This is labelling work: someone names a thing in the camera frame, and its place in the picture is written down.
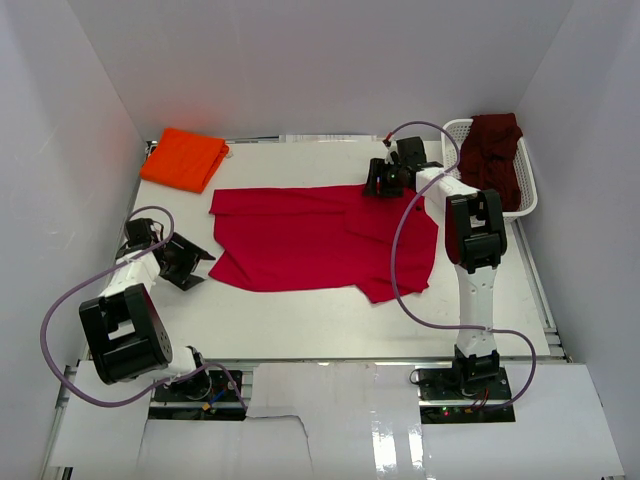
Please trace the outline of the bright red t shirt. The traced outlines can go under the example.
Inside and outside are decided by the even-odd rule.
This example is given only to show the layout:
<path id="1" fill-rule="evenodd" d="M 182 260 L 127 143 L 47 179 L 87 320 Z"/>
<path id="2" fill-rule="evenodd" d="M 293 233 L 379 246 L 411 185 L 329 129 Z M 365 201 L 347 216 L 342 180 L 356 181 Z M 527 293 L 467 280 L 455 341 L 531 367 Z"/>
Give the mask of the bright red t shirt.
<path id="1" fill-rule="evenodd" d="M 420 293 L 438 226 L 423 205 L 365 197 L 359 185 L 218 189 L 210 212 L 223 248 L 211 278 L 252 292 L 355 286 L 373 303 Z"/>

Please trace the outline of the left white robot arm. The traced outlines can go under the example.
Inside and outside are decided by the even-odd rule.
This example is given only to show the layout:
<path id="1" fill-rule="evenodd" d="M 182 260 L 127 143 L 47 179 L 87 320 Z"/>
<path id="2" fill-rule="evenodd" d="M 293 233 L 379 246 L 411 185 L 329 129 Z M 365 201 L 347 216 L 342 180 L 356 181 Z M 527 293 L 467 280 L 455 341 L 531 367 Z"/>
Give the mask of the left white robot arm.
<path id="1" fill-rule="evenodd" d="M 195 348 L 172 345 L 150 290 L 159 278 L 182 291 L 195 287 L 204 281 L 194 274 L 196 267 L 215 257 L 175 233 L 160 248 L 135 259 L 162 239 L 162 227 L 150 218 L 128 221 L 125 238 L 116 256 L 124 266 L 98 297 L 79 307 L 97 374 L 106 384 L 148 373 L 177 377 L 177 387 L 188 398 L 202 398 L 210 390 L 211 374 L 200 367 L 202 357 Z"/>

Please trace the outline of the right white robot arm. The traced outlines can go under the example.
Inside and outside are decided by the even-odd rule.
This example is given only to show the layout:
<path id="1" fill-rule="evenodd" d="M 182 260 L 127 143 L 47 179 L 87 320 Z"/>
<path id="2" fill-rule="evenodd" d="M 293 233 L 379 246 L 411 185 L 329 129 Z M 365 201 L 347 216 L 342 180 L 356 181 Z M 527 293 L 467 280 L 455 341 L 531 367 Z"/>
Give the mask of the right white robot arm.
<path id="1" fill-rule="evenodd" d="M 472 399 L 499 373 L 499 354 L 492 332 L 493 287 L 507 249 L 499 194 L 478 190 L 426 158 L 418 137 L 388 147 L 386 158 L 369 162 L 365 196 L 396 198 L 413 188 L 444 212 L 445 249 L 459 287 L 460 327 L 450 374 L 453 390 Z"/>

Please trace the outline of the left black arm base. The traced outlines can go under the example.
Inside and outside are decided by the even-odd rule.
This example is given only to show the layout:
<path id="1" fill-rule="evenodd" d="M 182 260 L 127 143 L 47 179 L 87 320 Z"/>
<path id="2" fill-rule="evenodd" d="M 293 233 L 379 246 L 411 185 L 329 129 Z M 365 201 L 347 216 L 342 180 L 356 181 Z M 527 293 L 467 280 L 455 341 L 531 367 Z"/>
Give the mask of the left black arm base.
<path id="1" fill-rule="evenodd" d="M 151 397 L 150 420 L 243 421 L 245 409 L 238 391 L 242 389 L 241 370 L 208 370 L 194 379 L 159 387 Z"/>

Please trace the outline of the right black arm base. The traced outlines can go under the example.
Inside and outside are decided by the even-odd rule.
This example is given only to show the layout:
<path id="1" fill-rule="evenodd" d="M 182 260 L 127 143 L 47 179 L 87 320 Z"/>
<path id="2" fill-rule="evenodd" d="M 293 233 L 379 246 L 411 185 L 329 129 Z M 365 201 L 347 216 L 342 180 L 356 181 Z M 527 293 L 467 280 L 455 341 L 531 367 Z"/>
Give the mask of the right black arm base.
<path id="1" fill-rule="evenodd" d="M 461 387 L 453 379 L 451 368 L 416 368 L 409 382 L 418 389 L 420 418 L 423 425 L 463 425 L 514 423 L 512 392 L 506 370 L 485 383 Z"/>

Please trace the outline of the white plastic basket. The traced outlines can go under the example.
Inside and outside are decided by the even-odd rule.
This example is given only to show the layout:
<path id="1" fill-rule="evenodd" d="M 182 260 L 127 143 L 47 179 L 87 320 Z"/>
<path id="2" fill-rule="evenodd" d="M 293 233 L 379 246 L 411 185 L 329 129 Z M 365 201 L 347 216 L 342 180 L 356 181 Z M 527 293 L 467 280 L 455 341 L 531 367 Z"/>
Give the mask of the white plastic basket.
<path id="1" fill-rule="evenodd" d="M 467 138 L 472 125 L 471 118 L 454 119 L 447 122 L 443 128 L 451 135 L 454 143 L 461 147 Z M 456 151 L 451 139 L 441 134 L 441 151 L 445 168 L 450 168 L 456 160 Z M 517 219 L 530 214 L 538 204 L 538 194 L 531 167 L 530 158 L 525 139 L 521 137 L 517 143 L 517 150 L 514 157 L 514 168 L 521 192 L 520 207 L 515 212 L 504 212 L 505 223 L 512 223 Z"/>

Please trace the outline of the white printed label strip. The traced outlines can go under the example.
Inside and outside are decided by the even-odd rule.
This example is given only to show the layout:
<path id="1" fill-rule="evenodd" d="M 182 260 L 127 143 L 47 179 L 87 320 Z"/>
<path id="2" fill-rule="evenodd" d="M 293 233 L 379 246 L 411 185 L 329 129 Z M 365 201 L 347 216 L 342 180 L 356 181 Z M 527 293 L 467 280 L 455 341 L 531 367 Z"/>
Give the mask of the white printed label strip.
<path id="1" fill-rule="evenodd" d="M 283 134 L 280 143 L 373 143 L 376 135 L 360 134 Z"/>

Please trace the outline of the folded orange t shirt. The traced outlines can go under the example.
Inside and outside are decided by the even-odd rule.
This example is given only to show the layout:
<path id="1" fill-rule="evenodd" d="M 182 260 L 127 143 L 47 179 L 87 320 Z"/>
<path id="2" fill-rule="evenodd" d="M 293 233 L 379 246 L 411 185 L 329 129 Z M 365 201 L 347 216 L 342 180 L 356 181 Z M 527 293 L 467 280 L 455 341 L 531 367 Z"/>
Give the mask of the folded orange t shirt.
<path id="1" fill-rule="evenodd" d="M 166 128 L 139 175 L 145 181 L 202 194 L 229 152 L 222 138 Z"/>

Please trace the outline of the dark maroon t shirt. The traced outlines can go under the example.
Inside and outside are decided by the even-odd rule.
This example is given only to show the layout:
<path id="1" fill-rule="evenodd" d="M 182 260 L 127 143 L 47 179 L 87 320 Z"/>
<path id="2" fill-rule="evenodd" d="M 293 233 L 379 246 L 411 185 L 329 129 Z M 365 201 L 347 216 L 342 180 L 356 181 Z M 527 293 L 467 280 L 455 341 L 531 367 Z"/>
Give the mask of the dark maroon t shirt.
<path id="1" fill-rule="evenodd" d="M 522 136 L 514 113 L 477 115 L 460 149 L 461 181 L 495 190 L 504 212 L 515 212 L 521 204 L 514 160 Z"/>

